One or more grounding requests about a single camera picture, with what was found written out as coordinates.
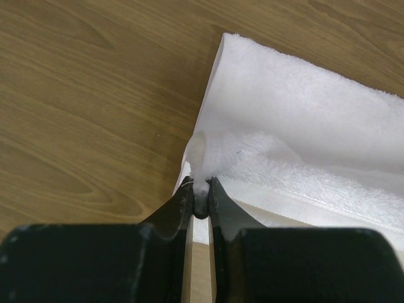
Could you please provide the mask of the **white towel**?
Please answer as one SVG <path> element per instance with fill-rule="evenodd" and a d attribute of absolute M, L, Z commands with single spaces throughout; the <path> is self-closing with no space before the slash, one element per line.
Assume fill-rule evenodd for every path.
<path fill-rule="evenodd" d="M 268 226 L 367 227 L 403 249 L 403 99 L 222 35 L 180 177 Z"/>

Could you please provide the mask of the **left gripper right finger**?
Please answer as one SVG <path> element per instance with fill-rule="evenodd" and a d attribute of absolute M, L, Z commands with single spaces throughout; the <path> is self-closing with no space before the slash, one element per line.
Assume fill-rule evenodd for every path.
<path fill-rule="evenodd" d="M 209 185 L 215 302 L 403 301 L 403 269 L 379 232 L 266 227 Z"/>

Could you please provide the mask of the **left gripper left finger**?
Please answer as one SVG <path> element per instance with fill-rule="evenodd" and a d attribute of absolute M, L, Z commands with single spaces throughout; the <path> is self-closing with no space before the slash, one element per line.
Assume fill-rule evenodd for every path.
<path fill-rule="evenodd" d="M 2 302 L 189 302 L 193 189 L 140 223 L 30 224 L 1 243 Z"/>

